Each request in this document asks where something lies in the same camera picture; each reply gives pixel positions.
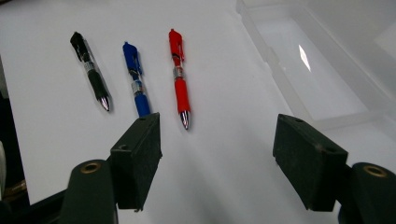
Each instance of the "pen tip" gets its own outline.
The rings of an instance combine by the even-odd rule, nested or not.
[[[180,113],[181,122],[183,123],[183,127],[188,130],[190,128],[190,112],[185,110]]]
[[[104,96],[99,99],[100,104],[106,111],[110,111],[110,103],[108,102],[108,97]]]

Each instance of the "pen clip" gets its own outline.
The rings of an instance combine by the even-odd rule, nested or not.
[[[183,38],[181,37],[181,34],[176,32],[174,29],[171,29],[171,32],[169,32],[169,43],[171,46],[172,56],[177,56],[183,62]]]
[[[85,62],[84,57],[88,56],[88,50],[85,46],[84,38],[78,32],[74,32],[70,43],[76,51],[77,57],[81,62]]]
[[[133,70],[139,75],[142,75],[143,72],[140,67],[137,48],[133,45],[128,44],[128,42],[125,41],[125,44],[122,46],[122,49],[124,51],[125,62],[126,62],[126,66],[128,67],[128,71]]]

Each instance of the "blue pen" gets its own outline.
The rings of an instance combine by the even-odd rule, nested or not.
[[[128,72],[132,76],[132,90],[134,92],[134,103],[136,104],[137,113],[139,117],[144,117],[150,114],[149,101],[146,96],[143,83],[139,77],[143,74],[140,67],[140,62],[138,58],[137,48],[133,45],[125,44],[122,47],[125,56],[126,66],[128,67]]]

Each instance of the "black pen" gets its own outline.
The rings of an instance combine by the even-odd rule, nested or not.
[[[91,82],[93,91],[95,93],[96,100],[102,105],[106,111],[110,111],[110,103],[107,90],[103,83],[100,74],[95,69],[95,63],[90,55],[85,40],[81,34],[75,32],[70,39],[70,43],[76,50],[78,59],[84,63],[85,71],[87,72],[88,79]]]

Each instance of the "red pen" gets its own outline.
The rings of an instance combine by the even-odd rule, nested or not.
[[[181,122],[186,130],[190,128],[190,104],[189,95],[187,94],[187,85],[184,80],[183,74],[183,39],[181,34],[176,32],[174,29],[169,32],[169,43],[171,47],[172,60],[174,61],[174,79],[175,79],[175,91],[177,99],[177,112],[180,115]]]

